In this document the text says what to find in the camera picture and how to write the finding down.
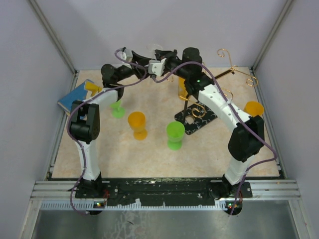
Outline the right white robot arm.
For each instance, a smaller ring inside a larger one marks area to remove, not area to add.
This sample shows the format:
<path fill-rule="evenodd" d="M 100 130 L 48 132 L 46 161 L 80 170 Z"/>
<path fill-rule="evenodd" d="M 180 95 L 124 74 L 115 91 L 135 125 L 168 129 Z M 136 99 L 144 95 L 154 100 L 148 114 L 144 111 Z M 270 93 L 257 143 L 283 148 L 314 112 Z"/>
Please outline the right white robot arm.
<path fill-rule="evenodd" d="M 263 147 L 265 139 L 264 121 L 260 116 L 251 116 L 227 98 L 216 78 L 202 63 L 199 50 L 184 49 L 182 58 L 177 51 L 155 50 L 156 66 L 149 67 L 150 73 L 168 78 L 175 74 L 184 79 L 189 96 L 194 96 L 222 120 L 232 132 L 228 150 L 231 160 L 222 182 L 212 185 L 209 194 L 214 199 L 234 197 L 240 192 L 240 182 L 247 173 L 255 155 Z"/>

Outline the clear wine glass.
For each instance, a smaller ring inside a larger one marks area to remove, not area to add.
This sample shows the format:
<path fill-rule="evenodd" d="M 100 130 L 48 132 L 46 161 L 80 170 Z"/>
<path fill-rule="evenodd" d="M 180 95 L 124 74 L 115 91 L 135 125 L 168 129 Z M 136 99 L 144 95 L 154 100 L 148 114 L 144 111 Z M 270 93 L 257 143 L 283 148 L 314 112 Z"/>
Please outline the clear wine glass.
<path fill-rule="evenodd" d="M 157 59 L 156 57 L 156 50 L 163 50 L 162 46 L 155 44 L 155 43 L 150 43 L 146 46 L 146 49 L 150 53 L 152 59 Z"/>

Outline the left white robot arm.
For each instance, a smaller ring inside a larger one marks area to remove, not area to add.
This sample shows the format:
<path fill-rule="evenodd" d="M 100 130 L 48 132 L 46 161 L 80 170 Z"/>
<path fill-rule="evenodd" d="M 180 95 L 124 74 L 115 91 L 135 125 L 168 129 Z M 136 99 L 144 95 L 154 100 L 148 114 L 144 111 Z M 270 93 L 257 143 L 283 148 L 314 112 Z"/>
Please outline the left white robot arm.
<path fill-rule="evenodd" d="M 77 146 L 82 167 L 81 177 L 71 190 L 76 198 L 98 198 L 104 193 L 96 146 L 100 134 L 100 109 L 122 98 L 124 85 L 119 83 L 121 80 L 135 75 L 141 81 L 149 75 L 150 58 L 127 48 L 117 50 L 115 56 L 122 65 L 105 64 L 101 67 L 102 90 L 87 100 L 72 103 L 67 132 Z"/>

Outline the orange goblet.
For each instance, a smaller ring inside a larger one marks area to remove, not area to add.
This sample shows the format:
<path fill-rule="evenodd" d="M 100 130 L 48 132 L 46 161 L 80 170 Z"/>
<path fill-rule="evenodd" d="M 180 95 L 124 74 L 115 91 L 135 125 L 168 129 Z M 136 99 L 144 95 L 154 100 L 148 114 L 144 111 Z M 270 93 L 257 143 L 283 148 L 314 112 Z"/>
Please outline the orange goblet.
<path fill-rule="evenodd" d="M 187 96 L 187 90 L 185 88 L 185 79 L 182 77 L 178 78 L 178 94 L 182 97 L 186 97 Z"/>
<path fill-rule="evenodd" d="M 244 112 L 253 117 L 261 116 L 264 113 L 264 107 L 257 101 L 249 101 L 244 107 Z"/>
<path fill-rule="evenodd" d="M 146 130 L 146 117 L 142 112 L 132 112 L 128 116 L 128 124 L 133 130 L 133 136 L 136 140 L 146 139 L 148 135 Z"/>

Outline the gold wine glass rack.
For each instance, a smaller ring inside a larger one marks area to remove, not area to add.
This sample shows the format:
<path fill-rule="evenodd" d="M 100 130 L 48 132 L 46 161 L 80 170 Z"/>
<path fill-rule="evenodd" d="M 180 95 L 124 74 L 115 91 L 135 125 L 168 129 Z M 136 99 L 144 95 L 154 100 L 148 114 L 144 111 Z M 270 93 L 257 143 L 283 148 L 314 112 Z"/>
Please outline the gold wine glass rack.
<path fill-rule="evenodd" d="M 216 79 L 225 77 L 228 74 L 234 75 L 235 73 L 240 73 L 247 76 L 246 84 L 250 87 L 256 87 L 259 85 L 259 80 L 257 77 L 240 71 L 237 65 L 234 65 L 231 59 L 230 52 L 225 48 L 220 48 L 217 50 L 217 55 L 219 57 L 225 57 L 228 55 L 230 68 L 219 75 L 215 76 Z M 199 101 L 193 102 L 191 106 L 188 106 L 189 95 L 182 97 L 178 95 L 181 100 L 185 102 L 184 109 L 181 111 L 181 118 L 175 118 L 176 121 L 183 123 L 185 127 L 185 132 L 187 135 L 191 135 L 197 130 L 201 129 L 211 121 L 213 121 L 217 116 L 213 113 L 212 110 L 209 110 L 208 107 Z"/>

